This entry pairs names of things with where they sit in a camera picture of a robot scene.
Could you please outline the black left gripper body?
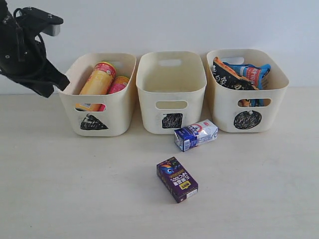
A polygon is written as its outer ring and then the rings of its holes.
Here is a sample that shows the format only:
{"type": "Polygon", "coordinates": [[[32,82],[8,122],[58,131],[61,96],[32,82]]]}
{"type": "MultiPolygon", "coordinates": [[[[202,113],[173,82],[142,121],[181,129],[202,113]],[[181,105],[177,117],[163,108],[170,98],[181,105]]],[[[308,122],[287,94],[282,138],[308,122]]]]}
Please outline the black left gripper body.
{"type": "Polygon", "coordinates": [[[34,36],[17,23],[13,14],[0,16],[0,74],[11,80],[45,78],[46,47],[41,33],[34,36]]]}

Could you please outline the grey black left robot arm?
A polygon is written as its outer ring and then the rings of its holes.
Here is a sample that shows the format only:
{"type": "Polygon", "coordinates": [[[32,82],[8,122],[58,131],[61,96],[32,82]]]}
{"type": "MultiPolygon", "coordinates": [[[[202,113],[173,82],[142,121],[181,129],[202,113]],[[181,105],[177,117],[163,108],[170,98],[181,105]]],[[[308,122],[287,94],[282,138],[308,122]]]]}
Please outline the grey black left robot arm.
{"type": "Polygon", "coordinates": [[[48,98],[69,85],[66,75],[47,59],[41,33],[57,36],[64,20],[34,7],[10,13],[0,2],[0,74],[48,98]]]}

